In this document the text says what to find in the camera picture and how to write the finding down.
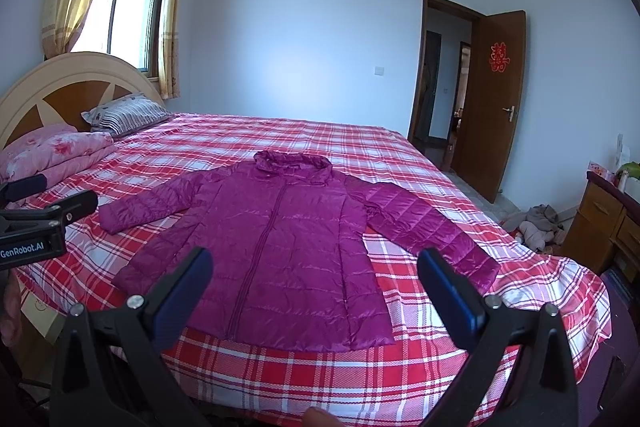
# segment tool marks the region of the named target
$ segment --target door handle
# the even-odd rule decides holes
[[[511,107],[503,107],[503,111],[509,113],[509,121],[513,121],[513,113],[516,111],[516,106],[512,105]]]

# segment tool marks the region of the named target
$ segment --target window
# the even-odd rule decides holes
[[[92,0],[73,52],[102,52],[157,76],[161,0]]]

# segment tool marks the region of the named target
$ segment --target label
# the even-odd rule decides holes
[[[33,243],[27,243],[26,245],[20,245],[18,247],[7,248],[6,250],[0,249],[0,258],[11,259],[17,255],[24,255],[27,253],[44,252],[44,241],[34,241]]]

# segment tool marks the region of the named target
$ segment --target jacket sleeve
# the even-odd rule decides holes
[[[364,204],[373,230],[416,255],[424,248],[437,248],[481,293],[492,285],[498,262],[429,203],[393,183],[347,176],[345,184],[349,195]]]
[[[135,196],[100,206],[100,227],[108,233],[118,233],[189,208],[207,172],[210,171],[187,172]]]

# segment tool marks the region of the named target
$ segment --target jacket cuff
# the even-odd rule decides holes
[[[117,211],[114,208],[114,205],[117,206],[117,201],[113,203],[104,204],[98,207],[98,221],[100,222],[100,227],[107,233],[118,233],[122,230],[122,227],[119,226],[118,219],[116,217]]]

